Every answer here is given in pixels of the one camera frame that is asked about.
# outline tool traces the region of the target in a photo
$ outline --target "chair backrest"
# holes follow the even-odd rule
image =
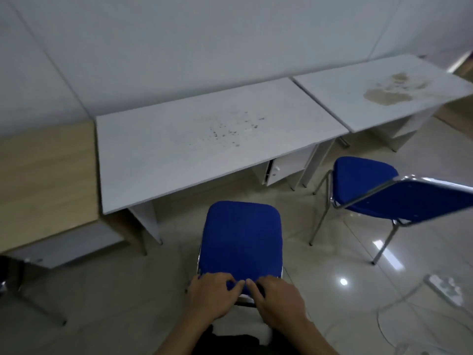
[[[354,205],[413,223],[473,206],[473,187],[416,176],[396,177]]]

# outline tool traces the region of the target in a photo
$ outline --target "forearm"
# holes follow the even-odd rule
[[[298,321],[283,334],[302,355],[338,355],[308,319]]]
[[[190,354],[210,323],[204,316],[187,311],[155,352],[155,355]]]

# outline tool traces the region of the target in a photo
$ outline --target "white tabletop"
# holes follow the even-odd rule
[[[288,78],[100,116],[103,212],[346,133]]]
[[[412,55],[294,77],[358,132],[473,94],[473,84]]]

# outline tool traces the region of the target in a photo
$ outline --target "blue chair seat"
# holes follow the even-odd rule
[[[334,164],[334,200],[345,204],[398,175],[397,170],[387,163],[358,157],[340,157]],[[390,219],[387,215],[371,210],[366,202],[369,201],[357,202],[347,209],[371,217]]]
[[[267,204],[222,201],[205,221],[199,269],[231,273],[236,281],[281,276],[282,231],[278,211]]]

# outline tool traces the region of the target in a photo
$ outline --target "tiled floor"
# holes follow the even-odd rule
[[[369,263],[377,251],[373,241],[389,232],[385,220],[332,210],[314,246],[307,242],[323,203],[322,194],[314,197],[311,191],[338,156],[364,156],[386,161],[400,173],[471,185],[473,141],[434,118],[398,153],[368,132],[347,140],[352,147],[335,144],[308,189],[293,192],[285,182],[263,187],[245,170],[159,199],[155,205],[164,245],[147,238],[148,256],[116,246],[30,281],[27,293],[66,314],[66,327],[2,299],[0,352],[152,354],[182,310],[207,209],[218,200],[240,200],[280,211],[284,277],[299,288],[312,321],[341,354],[401,354],[397,346],[414,344],[429,354],[435,348],[471,354],[473,316],[447,304],[423,278],[432,273],[454,277],[473,312],[473,212],[401,229],[388,247],[397,269],[385,256],[377,266]],[[215,322],[215,332],[249,333],[263,343],[270,336],[254,309],[236,307]]]

